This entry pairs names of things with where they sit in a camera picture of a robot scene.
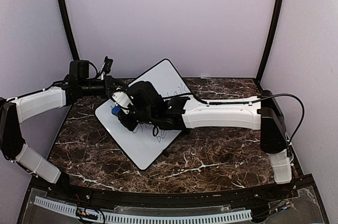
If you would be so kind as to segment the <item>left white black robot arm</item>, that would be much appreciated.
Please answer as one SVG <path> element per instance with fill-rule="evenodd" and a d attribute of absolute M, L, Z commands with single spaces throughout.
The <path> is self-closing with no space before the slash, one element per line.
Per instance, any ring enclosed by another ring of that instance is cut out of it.
<path fill-rule="evenodd" d="M 90 77 L 89 69 L 93 64 L 88 60 L 75 60 L 70 62 L 69 73 L 63 80 L 19 97 L 1 98 L 1 152 L 4 158 L 54 184 L 54 193 L 63 201 L 74 197 L 69 175 L 28 146 L 20 125 L 47 111 L 73 105 L 83 97 L 111 98 L 114 92 L 126 89 L 124 82 L 109 75 L 112 63 L 112 59 L 105 58 L 101 70 L 96 70 L 96 75 Z"/>

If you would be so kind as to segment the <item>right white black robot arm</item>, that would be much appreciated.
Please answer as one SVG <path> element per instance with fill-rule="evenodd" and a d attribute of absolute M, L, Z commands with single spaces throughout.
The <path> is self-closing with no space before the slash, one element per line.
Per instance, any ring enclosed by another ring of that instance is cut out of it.
<path fill-rule="evenodd" d="M 203 100 L 192 93 L 162 97 L 149 81 L 118 88 L 111 95 L 112 113 L 129 131 L 139 124 L 159 130 L 199 127 L 237 127 L 260 131 L 260 149 L 270 159 L 275 184 L 269 194 L 280 200 L 290 191 L 292 181 L 289 140 L 285 120 L 274 95 L 265 90 L 245 99 Z"/>

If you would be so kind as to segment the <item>blue whiteboard eraser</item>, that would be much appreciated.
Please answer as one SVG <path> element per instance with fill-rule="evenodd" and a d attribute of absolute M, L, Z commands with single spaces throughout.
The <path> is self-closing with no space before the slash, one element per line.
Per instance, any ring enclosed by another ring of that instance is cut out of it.
<path fill-rule="evenodd" d="M 111 106 L 110 108 L 111 108 L 111 113 L 115 116 L 117 116 L 118 113 L 121 111 L 121 108 L 119 106 L 114 106 L 114 107 Z"/>

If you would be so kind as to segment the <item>white whiteboard black frame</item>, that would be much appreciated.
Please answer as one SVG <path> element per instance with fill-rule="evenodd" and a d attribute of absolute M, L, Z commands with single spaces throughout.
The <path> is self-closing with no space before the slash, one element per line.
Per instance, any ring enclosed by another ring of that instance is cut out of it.
<path fill-rule="evenodd" d="M 163 97 L 175 96 L 190 92 L 184 80 L 168 59 L 163 59 L 136 78 L 132 83 L 149 81 Z M 115 104 L 107 100 L 95 110 L 95 115 L 113 140 L 127 157 L 140 170 L 147 169 L 178 137 L 179 130 L 159 130 L 153 135 L 154 126 L 137 125 L 133 131 L 124 127 L 117 116 L 111 113 Z"/>

